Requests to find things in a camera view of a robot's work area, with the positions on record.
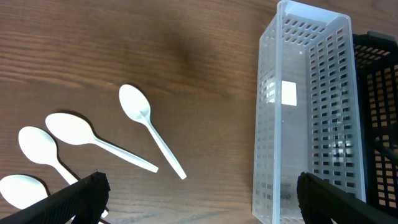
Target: plastic container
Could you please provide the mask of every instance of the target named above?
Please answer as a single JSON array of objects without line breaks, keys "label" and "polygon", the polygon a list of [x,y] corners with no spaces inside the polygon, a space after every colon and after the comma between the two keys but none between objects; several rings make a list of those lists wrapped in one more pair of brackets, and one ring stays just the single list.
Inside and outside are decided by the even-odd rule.
[{"label": "plastic container", "polygon": [[252,212],[303,223],[297,178],[311,172],[365,201],[351,21],[281,1],[260,38]]},{"label": "plastic container", "polygon": [[[397,122],[398,46],[393,37],[374,32],[353,39],[366,152],[366,198],[368,204],[398,218],[398,164],[393,163],[394,151],[398,156],[397,137],[385,131]],[[374,141],[392,153],[376,148]]]}]

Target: wooden table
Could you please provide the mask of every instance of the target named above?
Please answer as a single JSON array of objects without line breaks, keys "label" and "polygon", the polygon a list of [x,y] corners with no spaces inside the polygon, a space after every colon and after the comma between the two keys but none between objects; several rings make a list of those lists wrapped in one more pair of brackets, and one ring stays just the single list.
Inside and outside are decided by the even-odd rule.
[{"label": "wooden table", "polygon": [[[395,0],[306,4],[351,16],[354,33],[398,37]],[[277,1],[2,0],[0,178],[30,174],[67,186],[19,149],[24,126],[47,130],[56,111],[159,167],[140,169],[94,145],[58,142],[79,177],[105,172],[110,223],[257,223],[251,215],[258,40]],[[138,86],[152,121],[188,177],[180,180],[146,128],[119,104]],[[0,218],[17,212],[0,197]]]}]

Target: black basket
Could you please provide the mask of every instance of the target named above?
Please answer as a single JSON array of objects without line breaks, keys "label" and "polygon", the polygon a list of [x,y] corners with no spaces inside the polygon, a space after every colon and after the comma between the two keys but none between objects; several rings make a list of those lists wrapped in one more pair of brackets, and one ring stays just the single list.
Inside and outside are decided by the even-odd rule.
[{"label": "black basket", "polygon": [[353,40],[367,203],[398,217],[398,46],[374,32]]}]

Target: white plastic basket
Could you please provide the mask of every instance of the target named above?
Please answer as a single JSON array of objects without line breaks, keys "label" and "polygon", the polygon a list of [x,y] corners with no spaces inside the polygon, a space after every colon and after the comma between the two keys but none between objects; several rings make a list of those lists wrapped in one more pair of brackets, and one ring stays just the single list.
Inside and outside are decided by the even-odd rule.
[{"label": "white plastic basket", "polygon": [[365,201],[360,131],[350,18],[279,2],[259,45],[253,214],[303,223],[301,172]]}]

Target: plastic utensil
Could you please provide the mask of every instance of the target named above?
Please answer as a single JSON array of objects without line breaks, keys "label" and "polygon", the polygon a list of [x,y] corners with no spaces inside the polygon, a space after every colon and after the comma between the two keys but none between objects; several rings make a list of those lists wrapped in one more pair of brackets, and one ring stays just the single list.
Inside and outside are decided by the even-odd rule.
[{"label": "plastic utensil", "polygon": [[[78,180],[61,165],[57,156],[57,145],[54,139],[40,128],[24,127],[18,135],[19,147],[25,156],[37,164],[46,164],[54,167],[69,185]],[[104,210],[102,217],[105,218],[108,212]]]},{"label": "plastic utensil", "polygon": [[185,179],[187,175],[184,173],[181,165],[150,122],[150,105],[144,94],[131,85],[123,85],[119,90],[119,99],[127,116],[133,121],[137,121],[148,128],[167,161],[180,178]]},{"label": "plastic utensil", "polygon": [[75,115],[67,113],[50,114],[45,119],[45,124],[51,133],[61,141],[72,145],[95,144],[108,152],[118,156],[125,161],[152,172],[157,172],[158,168],[150,162],[116,147],[110,143],[98,139],[90,125]]},{"label": "plastic utensil", "polygon": [[25,209],[49,196],[39,180],[20,174],[1,179],[0,193],[8,203],[19,209]]}]

